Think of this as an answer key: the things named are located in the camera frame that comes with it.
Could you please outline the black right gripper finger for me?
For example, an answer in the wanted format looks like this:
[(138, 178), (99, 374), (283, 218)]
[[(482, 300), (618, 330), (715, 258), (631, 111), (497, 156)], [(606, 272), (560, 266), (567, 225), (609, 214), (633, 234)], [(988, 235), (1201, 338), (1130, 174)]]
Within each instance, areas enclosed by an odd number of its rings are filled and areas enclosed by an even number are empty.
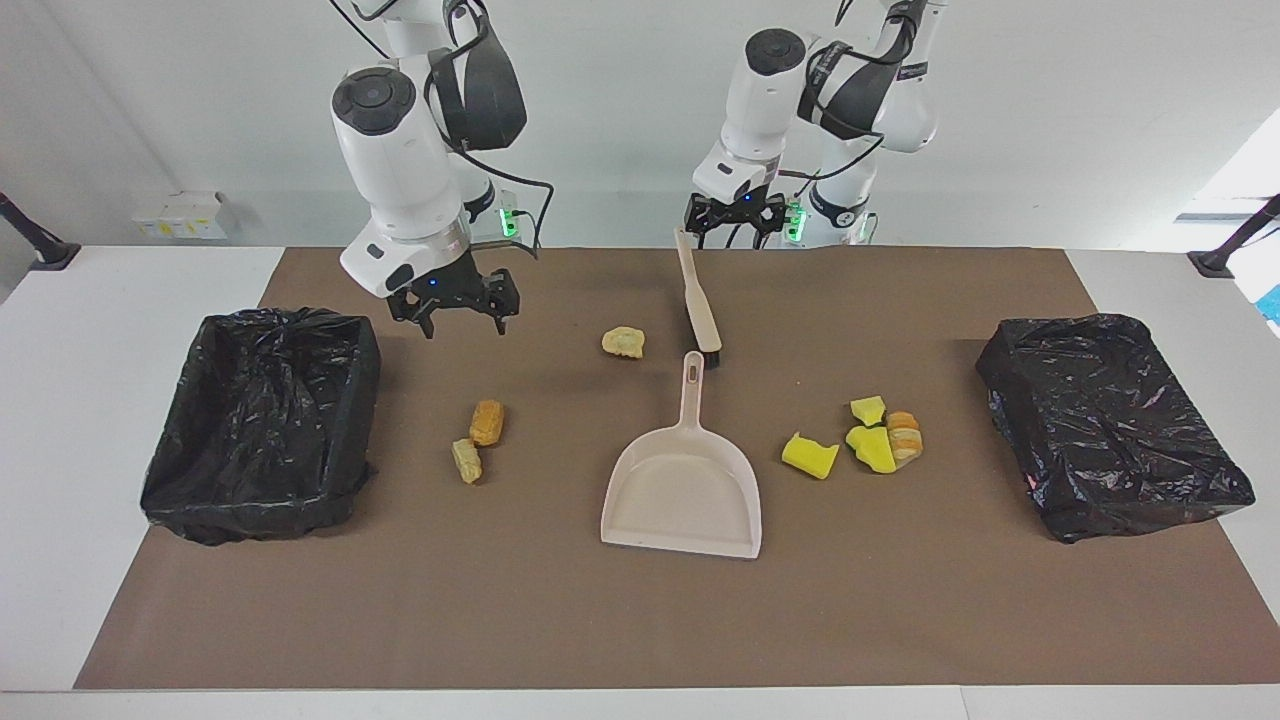
[(493, 319), (498, 336), (506, 336), (508, 320), (520, 314), (521, 297), (509, 269), (498, 268), (483, 278), (483, 314)]
[(388, 307), (396, 322), (416, 325), (426, 340), (433, 340), (435, 327), (431, 319), (436, 309), (435, 299), (419, 299), (412, 293), (393, 293), (388, 297)]

